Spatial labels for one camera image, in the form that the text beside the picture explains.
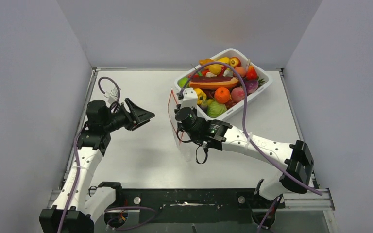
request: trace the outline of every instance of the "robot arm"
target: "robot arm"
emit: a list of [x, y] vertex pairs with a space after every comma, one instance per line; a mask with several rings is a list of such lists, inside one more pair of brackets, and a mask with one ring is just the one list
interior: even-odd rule
[[[64, 209], [68, 210], [68, 214], [62, 222], [61, 232], [93, 233], [94, 223], [104, 210], [115, 202], [116, 189], [121, 187], [108, 186], [105, 183], [100, 184], [94, 196], [85, 201], [95, 170], [111, 140], [110, 133], [122, 127], [133, 131], [155, 117], [155, 114], [133, 104], [129, 98], [125, 99], [125, 103], [129, 112], [123, 103], [116, 103], [113, 113], [103, 100], [94, 100], [88, 104], [86, 111], [88, 121], [77, 141], [80, 166], [77, 166], [76, 160], [72, 163], [61, 193], [50, 209], [42, 210], [39, 221], [44, 233], [57, 232]], [[77, 184], [75, 191], [71, 193], [78, 168]]]
[[[269, 163], [250, 145], [242, 130], [223, 121], [207, 121], [202, 117], [197, 117], [197, 99], [198, 97], [192, 88], [184, 90], [183, 101], [175, 110], [178, 131], [186, 132], [191, 141], [202, 146], [206, 153], [209, 148], [233, 151]], [[305, 142], [298, 140], [293, 145], [271, 141], [255, 135], [250, 135], [250, 138], [276, 164], [298, 181], [308, 185], [314, 160]], [[296, 193], [307, 192], [305, 188], [289, 179], [282, 172], [277, 172], [274, 177], [260, 180], [257, 187], [259, 195], [267, 200], [273, 200], [287, 190]]]

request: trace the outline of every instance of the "tabletop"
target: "tabletop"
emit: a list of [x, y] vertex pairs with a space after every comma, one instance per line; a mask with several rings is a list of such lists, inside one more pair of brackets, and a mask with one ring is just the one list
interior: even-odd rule
[[[185, 70], [99, 71], [121, 89], [121, 101], [128, 97], [137, 106], [155, 113], [149, 123], [129, 132], [111, 133], [111, 142], [95, 171], [91, 185], [102, 181], [121, 182], [123, 188], [254, 188], [262, 178], [273, 176], [276, 168], [248, 156], [210, 150], [199, 165], [186, 162], [173, 139], [168, 117], [168, 98], [173, 81]], [[299, 139], [283, 82], [278, 71], [267, 71], [273, 83], [253, 102], [246, 117], [248, 132], [267, 139], [295, 143]], [[102, 81], [104, 90], [113, 84]], [[94, 86], [91, 100], [107, 100]], [[227, 120], [242, 128], [242, 110]]]

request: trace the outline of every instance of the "screw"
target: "screw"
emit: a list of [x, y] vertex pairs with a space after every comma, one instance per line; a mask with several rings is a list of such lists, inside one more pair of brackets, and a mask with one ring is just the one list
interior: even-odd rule
[[241, 204], [244, 204], [244, 203], [245, 203], [245, 197], [240, 196], [240, 197], [238, 198], [238, 202], [241, 203]]
[[135, 197], [134, 198], [134, 204], [139, 205], [141, 203], [141, 198], [140, 197]]

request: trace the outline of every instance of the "white connector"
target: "white connector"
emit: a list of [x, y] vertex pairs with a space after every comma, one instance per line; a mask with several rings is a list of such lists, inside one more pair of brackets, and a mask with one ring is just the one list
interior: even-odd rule
[[118, 90], [116, 87], [110, 92], [105, 91], [105, 94], [103, 95], [108, 98], [108, 103], [112, 104], [113, 102], [117, 101], [118, 99]]

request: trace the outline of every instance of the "wall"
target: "wall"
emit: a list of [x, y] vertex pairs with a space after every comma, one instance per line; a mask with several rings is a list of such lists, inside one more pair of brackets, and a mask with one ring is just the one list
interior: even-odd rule
[[58, 0], [93, 67], [187, 67], [236, 48], [284, 67], [322, 0]]
[[342, 232], [373, 232], [373, 1], [324, 0], [285, 66]]
[[90, 73], [55, 0], [0, 0], [0, 233], [40, 231]]

